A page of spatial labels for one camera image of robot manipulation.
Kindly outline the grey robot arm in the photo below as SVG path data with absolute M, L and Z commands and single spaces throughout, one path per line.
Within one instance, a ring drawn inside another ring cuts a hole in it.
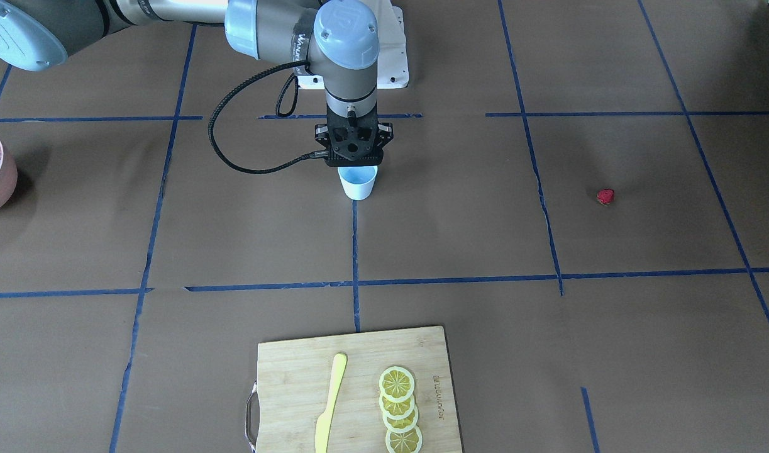
M 321 150 L 299 157 L 330 167 L 382 163 L 393 140 L 391 123 L 377 115 L 380 31 L 361 1 L 0 1 L 0 59 L 38 72 L 131 26 L 185 22 L 222 26 L 236 52 L 270 62 L 218 103 L 209 119 L 209 143 L 227 103 L 256 81 L 283 70 L 321 77 L 326 122 L 315 127 Z

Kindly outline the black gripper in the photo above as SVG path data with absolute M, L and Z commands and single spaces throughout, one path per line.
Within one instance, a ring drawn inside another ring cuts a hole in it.
M 315 125 L 314 137 L 323 149 L 313 152 L 313 157 L 329 167 L 378 166 L 384 160 L 384 147 L 394 138 L 394 126 L 379 121 L 376 109 L 344 117 L 328 108 L 326 122 Z

